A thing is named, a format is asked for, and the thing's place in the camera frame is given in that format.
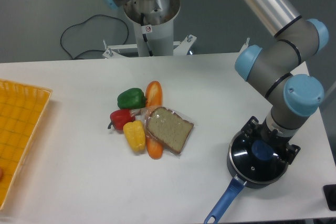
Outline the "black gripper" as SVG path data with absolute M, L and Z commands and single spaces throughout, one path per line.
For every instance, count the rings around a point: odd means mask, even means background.
M 241 129 L 243 140 L 256 140 L 256 157 L 269 160 L 274 154 L 291 165 L 300 152 L 301 147 L 288 144 L 290 137 L 283 137 L 277 129 L 270 130 L 267 126 L 260 126 L 258 119 L 252 116 Z

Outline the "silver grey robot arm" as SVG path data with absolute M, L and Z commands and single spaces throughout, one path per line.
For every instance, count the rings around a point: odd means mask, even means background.
M 139 56 L 168 56 L 176 52 L 173 34 L 163 38 L 157 30 L 171 22 L 180 10 L 179 0 L 104 0 L 134 22 Z M 294 68 L 321 50 L 329 40 L 324 23 L 317 19 L 302 19 L 288 0 L 245 0 L 276 43 L 262 49 L 252 45 L 243 50 L 235 70 L 272 104 L 272 109 L 260 127 L 262 140 L 280 158 L 292 163 L 299 148 L 289 140 L 314 114 L 324 90 L 321 83 L 305 74 L 292 75 Z

